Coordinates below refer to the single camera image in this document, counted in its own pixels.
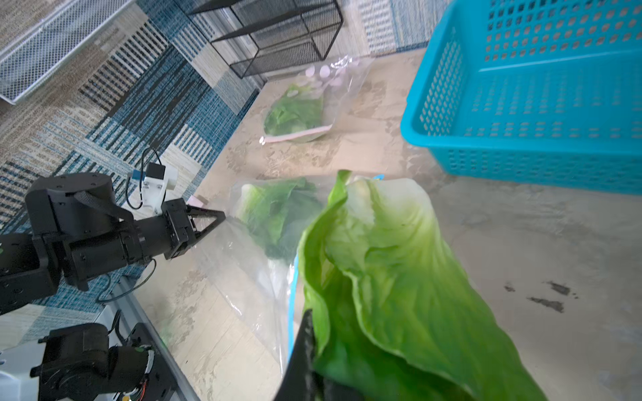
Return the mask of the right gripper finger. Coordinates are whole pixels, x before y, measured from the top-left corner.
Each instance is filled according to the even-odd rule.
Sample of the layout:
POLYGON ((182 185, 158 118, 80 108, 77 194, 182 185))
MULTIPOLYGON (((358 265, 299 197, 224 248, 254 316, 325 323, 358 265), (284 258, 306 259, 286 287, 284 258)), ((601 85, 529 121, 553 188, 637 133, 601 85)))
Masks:
POLYGON ((274 401, 316 400, 319 383, 313 367, 315 344, 313 311, 309 309, 303 315, 293 353, 274 401))

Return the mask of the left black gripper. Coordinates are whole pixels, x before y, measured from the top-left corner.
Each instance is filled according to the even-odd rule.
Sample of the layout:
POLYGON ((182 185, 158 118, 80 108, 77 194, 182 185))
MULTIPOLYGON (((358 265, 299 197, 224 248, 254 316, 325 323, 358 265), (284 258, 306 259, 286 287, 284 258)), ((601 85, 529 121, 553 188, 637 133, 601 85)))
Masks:
POLYGON ((183 199, 167 200, 162 211, 170 236, 170 248, 164 252, 167 260, 184 255, 196 236, 206 236, 226 220, 225 212, 189 206, 183 199))

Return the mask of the clear blue-zip bag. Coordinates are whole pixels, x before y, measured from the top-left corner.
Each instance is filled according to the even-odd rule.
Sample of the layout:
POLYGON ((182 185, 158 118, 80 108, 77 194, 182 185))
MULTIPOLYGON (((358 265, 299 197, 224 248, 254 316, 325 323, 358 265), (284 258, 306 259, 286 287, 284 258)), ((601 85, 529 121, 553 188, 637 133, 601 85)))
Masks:
MULTIPOLYGON (((325 208, 336 176, 299 177, 317 185, 319 200, 325 208)), ((247 227, 235 217, 241 186, 260 181, 267 180, 246 180, 232 187, 225 210, 226 220, 196 246, 195 260, 199 270, 207 275, 227 304, 250 327, 278 361, 280 370, 284 371, 300 321, 296 307, 296 302, 302 299, 297 252, 294 259, 287 262, 268 258, 254 242, 247 227)))

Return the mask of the chinese cabbage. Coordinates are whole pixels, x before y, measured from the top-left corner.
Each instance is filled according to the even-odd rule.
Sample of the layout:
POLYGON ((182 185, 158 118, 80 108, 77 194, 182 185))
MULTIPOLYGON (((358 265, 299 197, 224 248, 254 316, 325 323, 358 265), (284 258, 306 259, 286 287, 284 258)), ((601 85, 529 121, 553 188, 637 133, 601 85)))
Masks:
POLYGON ((368 400, 542 400, 411 179, 341 170, 299 242, 312 366, 368 400))
POLYGON ((317 185, 299 177, 242 185, 235 217, 268 258, 287 262, 294 259, 303 231, 323 209, 317 185))

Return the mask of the clear pink-zip lettuce bag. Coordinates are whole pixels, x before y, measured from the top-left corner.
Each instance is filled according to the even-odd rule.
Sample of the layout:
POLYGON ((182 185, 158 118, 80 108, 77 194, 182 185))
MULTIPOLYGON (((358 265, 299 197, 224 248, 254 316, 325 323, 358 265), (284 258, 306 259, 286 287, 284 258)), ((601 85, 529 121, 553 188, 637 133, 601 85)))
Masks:
POLYGON ((309 65, 271 105, 259 143, 307 143, 329 133, 349 112, 374 61, 344 55, 309 65))

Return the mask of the green lettuce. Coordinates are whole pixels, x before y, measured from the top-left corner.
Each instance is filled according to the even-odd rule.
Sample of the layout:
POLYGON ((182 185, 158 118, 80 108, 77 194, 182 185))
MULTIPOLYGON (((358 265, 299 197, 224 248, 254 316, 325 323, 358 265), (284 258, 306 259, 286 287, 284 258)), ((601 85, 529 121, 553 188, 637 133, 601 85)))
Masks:
POLYGON ((320 127, 324 114, 324 94, 310 85, 290 85, 273 103, 263 128, 267 135, 280 136, 320 127))

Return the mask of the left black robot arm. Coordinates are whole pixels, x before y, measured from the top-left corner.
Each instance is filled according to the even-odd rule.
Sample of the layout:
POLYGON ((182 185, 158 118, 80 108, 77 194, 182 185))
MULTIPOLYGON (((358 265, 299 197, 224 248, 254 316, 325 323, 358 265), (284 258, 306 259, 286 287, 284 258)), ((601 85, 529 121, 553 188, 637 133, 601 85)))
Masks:
MULTIPOLYGON (((56 294, 61 282, 86 291, 91 280, 133 264, 173 259, 218 227, 225 214, 165 200, 136 220, 99 173, 40 178, 25 197, 32 230, 1 238, 1 311, 56 294)), ((120 319, 52 330, 1 353, 4 400, 178 400, 178 373, 153 332, 139 322, 116 344, 120 319)))

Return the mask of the teal plastic basket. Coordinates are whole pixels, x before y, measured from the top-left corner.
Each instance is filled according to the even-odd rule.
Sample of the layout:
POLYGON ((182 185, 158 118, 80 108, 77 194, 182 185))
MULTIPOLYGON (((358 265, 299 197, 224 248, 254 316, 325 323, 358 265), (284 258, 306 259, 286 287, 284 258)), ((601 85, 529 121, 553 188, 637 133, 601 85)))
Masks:
POLYGON ((451 175, 640 194, 640 2, 451 3, 401 134, 451 175))

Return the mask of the white mesh wall basket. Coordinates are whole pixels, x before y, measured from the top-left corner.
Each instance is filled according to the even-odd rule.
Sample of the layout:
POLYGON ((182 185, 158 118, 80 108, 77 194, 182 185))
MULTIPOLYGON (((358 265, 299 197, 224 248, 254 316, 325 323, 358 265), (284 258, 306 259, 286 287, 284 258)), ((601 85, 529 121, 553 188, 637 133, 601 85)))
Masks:
POLYGON ((16 105, 42 85, 131 1, 67 1, 1 50, 1 99, 16 105))

